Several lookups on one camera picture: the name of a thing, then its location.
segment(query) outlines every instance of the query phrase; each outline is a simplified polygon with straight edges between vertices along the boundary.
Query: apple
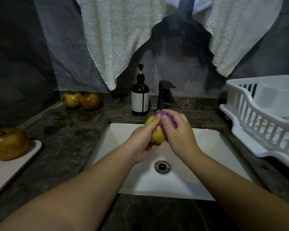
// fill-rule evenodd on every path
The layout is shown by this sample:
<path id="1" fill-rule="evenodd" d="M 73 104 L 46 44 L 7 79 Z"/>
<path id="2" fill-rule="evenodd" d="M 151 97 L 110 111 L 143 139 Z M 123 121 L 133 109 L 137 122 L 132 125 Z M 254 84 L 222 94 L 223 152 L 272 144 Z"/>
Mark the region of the apple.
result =
<path id="1" fill-rule="evenodd" d="M 77 108 L 80 106 L 81 94 L 78 92 L 67 91 L 63 94 L 61 101 L 68 108 Z"/>
<path id="2" fill-rule="evenodd" d="M 18 128 L 0 130 L 0 160 L 10 160 L 22 156 L 28 146 L 29 138 L 25 131 Z"/>
<path id="3" fill-rule="evenodd" d="M 101 105 L 101 99 L 95 92 L 90 92 L 81 97 L 81 105 L 86 110 L 96 110 Z"/>
<path id="4" fill-rule="evenodd" d="M 155 116 L 151 116 L 147 119 L 147 121 L 145 122 L 145 126 L 147 124 L 149 124 L 153 119 L 155 118 Z M 160 127 L 160 125 L 158 125 L 156 127 L 156 129 L 153 131 L 152 133 L 152 138 L 151 138 L 151 143 L 157 144 L 157 143 L 162 143 L 165 141 L 165 137 L 164 134 L 162 132 L 162 128 Z"/>

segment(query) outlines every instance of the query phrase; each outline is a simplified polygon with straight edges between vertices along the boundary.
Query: bottle label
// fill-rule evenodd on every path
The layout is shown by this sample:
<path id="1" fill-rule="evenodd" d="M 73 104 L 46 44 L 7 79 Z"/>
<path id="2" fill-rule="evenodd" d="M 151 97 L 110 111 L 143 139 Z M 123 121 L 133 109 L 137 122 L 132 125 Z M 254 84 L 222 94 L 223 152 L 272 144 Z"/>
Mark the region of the bottle label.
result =
<path id="1" fill-rule="evenodd" d="M 149 93 L 131 92 L 131 109 L 139 113 L 148 111 Z"/>

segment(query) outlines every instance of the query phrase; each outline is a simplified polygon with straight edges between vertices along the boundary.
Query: black stripe on label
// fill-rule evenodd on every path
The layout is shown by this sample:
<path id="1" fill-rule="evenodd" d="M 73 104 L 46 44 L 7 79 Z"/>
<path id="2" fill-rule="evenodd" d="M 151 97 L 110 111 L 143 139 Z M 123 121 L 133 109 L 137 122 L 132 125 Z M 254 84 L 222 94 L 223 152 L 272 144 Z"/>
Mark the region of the black stripe on label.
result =
<path id="1" fill-rule="evenodd" d="M 143 93 L 142 94 L 142 112 L 144 111 L 144 98 L 145 97 L 145 94 Z"/>

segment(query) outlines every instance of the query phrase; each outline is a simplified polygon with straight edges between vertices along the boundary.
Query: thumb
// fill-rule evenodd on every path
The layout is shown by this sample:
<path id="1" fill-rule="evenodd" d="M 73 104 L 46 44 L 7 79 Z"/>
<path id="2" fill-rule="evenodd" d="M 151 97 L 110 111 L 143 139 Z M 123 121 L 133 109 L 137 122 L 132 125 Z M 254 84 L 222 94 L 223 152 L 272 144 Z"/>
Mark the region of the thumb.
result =
<path id="1" fill-rule="evenodd" d="M 155 118 L 147 126 L 145 126 L 145 128 L 152 133 L 156 129 L 156 127 L 159 125 L 160 120 L 161 120 L 161 115 L 157 114 Z"/>
<path id="2" fill-rule="evenodd" d="M 165 129 L 167 136 L 169 136 L 171 133 L 173 133 L 176 130 L 171 124 L 167 116 L 162 116 L 161 121 L 162 121 L 162 124 L 163 124 L 163 127 Z"/>

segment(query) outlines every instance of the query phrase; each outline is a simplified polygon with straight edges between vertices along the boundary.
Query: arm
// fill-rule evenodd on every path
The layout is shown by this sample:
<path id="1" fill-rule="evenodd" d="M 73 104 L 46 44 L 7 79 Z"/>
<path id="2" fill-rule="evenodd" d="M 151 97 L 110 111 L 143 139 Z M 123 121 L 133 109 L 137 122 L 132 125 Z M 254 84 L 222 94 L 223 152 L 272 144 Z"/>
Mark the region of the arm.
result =
<path id="1" fill-rule="evenodd" d="M 173 152 L 196 175 L 241 230 L 289 230 L 289 203 L 241 177 L 198 147 L 187 118 L 173 110 L 162 123 Z"/>
<path id="2" fill-rule="evenodd" d="M 0 231 L 97 230 L 132 167 L 158 147 L 149 142 L 160 115 L 87 171 L 38 196 L 0 223 Z"/>

